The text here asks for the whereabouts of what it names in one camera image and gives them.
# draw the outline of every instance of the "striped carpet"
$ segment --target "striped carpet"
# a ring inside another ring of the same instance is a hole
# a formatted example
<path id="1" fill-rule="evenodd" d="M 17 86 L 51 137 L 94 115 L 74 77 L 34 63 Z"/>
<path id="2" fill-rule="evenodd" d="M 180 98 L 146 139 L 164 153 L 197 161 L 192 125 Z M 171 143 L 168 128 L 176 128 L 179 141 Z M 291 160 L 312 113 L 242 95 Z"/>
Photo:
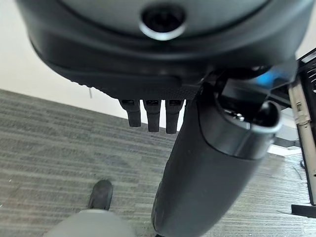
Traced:
<path id="1" fill-rule="evenodd" d="M 0 91 L 0 237 L 40 237 L 85 208 L 103 178 L 115 186 L 111 211 L 138 236 L 154 236 L 152 203 L 175 138 L 164 129 L 150 134 L 121 118 Z M 315 219 L 288 214 L 291 204 L 308 202 L 300 159 L 269 155 L 206 236 L 316 236 Z"/>

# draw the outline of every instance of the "person's leg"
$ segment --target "person's leg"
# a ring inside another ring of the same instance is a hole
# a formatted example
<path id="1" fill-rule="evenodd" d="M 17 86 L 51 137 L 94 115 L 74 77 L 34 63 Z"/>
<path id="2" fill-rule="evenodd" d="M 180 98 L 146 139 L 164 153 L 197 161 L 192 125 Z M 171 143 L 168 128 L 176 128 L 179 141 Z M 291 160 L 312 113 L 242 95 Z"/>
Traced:
<path id="1" fill-rule="evenodd" d="M 44 237 L 134 237 L 130 226 L 109 212 L 113 187 L 108 180 L 93 188 L 87 210 L 59 223 Z"/>

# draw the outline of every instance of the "silver ring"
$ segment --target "silver ring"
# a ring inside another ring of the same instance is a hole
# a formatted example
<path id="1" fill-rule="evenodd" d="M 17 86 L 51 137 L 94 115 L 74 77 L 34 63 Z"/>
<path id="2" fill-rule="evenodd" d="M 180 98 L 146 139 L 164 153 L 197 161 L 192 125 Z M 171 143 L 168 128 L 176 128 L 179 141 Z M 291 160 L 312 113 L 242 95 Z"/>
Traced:
<path id="1" fill-rule="evenodd" d="M 174 38 L 177 38 L 178 36 L 182 35 L 186 26 L 185 24 L 182 24 L 179 26 L 177 29 L 170 31 L 170 32 L 156 32 L 153 31 L 152 29 L 148 28 L 144 24 L 144 22 L 140 21 L 139 23 L 139 29 L 141 32 L 143 32 L 146 36 L 149 38 L 152 38 L 154 40 L 160 40 L 160 41 L 166 41 L 166 40 L 172 40 Z"/>

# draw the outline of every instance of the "black plastic cylinder cover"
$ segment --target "black plastic cylinder cover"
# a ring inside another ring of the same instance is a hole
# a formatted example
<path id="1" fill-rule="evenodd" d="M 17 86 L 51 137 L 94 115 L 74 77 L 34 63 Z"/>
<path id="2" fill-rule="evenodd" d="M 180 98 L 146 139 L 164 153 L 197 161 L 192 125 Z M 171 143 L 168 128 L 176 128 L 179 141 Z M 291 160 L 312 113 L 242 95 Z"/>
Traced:
<path id="1" fill-rule="evenodd" d="M 204 90 L 187 108 L 165 167 L 152 211 L 161 236 L 198 237 L 217 223 L 247 185 L 280 127 L 274 104 L 265 114 L 266 123 L 249 124 L 230 119 L 212 95 Z"/>

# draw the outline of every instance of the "black shoe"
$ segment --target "black shoe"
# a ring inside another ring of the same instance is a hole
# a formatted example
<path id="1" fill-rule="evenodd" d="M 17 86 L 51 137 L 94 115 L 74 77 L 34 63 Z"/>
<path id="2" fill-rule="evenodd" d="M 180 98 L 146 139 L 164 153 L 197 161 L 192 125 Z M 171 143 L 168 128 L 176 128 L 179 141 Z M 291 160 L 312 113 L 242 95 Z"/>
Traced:
<path id="1" fill-rule="evenodd" d="M 113 195 L 113 186 L 109 180 L 100 180 L 92 190 L 88 209 L 109 210 Z"/>

